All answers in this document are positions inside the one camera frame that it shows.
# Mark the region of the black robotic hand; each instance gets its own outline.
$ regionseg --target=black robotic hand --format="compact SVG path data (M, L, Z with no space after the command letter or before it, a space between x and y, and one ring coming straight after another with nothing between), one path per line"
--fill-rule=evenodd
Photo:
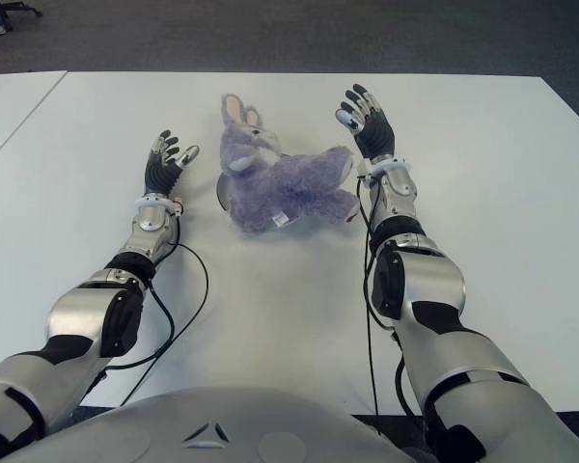
M171 134L169 130L163 131L152 144L144 175L147 195L157 193L169 197L182 170L200 152L194 145L179 154L180 148L174 146L178 137L168 138Z
M341 109L335 113L337 120L354 135L358 148L367 159L374 159L384 154L395 154L395 133L386 120L386 116L375 97L364 87L354 84L353 91L348 90L347 102L341 103Z

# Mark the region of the robot forearm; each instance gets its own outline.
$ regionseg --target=robot forearm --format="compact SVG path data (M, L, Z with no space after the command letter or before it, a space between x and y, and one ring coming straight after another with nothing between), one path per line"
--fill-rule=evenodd
M147 194L137 202L125 245L104 269L55 303L41 350L0 363L0 457L59 428L104 377L107 364L137 341L148 283L178 239L182 204L168 196L198 150L192 147L167 164L168 135L152 147Z
M493 341L461 324L463 275L417 220L416 187L394 156L392 128L361 130L389 124L372 95L354 90L360 96L347 96L358 109L342 106L337 117L365 157L376 261L372 303L393 320L427 442L441 462L579 461L579 440L544 399ZM353 129L352 121L359 122ZM382 143L389 132L391 143Z

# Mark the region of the triangular logo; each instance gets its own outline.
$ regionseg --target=triangular logo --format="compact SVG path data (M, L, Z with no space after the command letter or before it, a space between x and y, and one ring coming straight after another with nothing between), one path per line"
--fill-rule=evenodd
M187 449L224 449L229 442L230 438L221 424L207 422L184 438L182 445Z

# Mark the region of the bunny ear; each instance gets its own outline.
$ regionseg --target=bunny ear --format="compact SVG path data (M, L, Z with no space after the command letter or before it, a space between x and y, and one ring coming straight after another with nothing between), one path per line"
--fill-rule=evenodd
M256 127L262 126L262 118L260 113L253 106L247 106L244 108L244 119L249 125L254 125Z
M242 101L236 95L223 95L223 122L228 123L245 123L242 119Z

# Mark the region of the robot finger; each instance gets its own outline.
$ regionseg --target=robot finger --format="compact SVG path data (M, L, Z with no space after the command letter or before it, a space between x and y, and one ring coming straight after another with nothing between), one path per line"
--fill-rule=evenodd
M337 118L337 121L349 129L352 135L358 135L365 127L363 123L354 118L354 116L348 113L345 109L338 109L335 113L335 117Z
M353 101L365 119L371 114L371 109L369 108L367 101L355 94L352 90L345 92L345 96Z
M345 101L342 101L341 109L346 110L359 123L365 123L365 118L363 117L362 113L360 111L356 110L356 108L354 108L351 104L348 104Z
M381 111L382 108L375 99L375 96L373 96L373 94L369 92L366 88L364 88L362 85L354 84L353 89L354 92L356 92L365 101L367 101L367 104L369 105L371 111Z
M195 159L199 153L200 147L198 147L197 145L192 145L186 150L184 150L182 154L173 156L171 160L174 161L178 167L184 169L184 167L186 167L187 164L193 161L193 159Z
M154 140L154 142L152 143L151 153L159 154L161 152L161 150L163 150L164 143L165 143L165 139L163 137L157 137L156 140Z

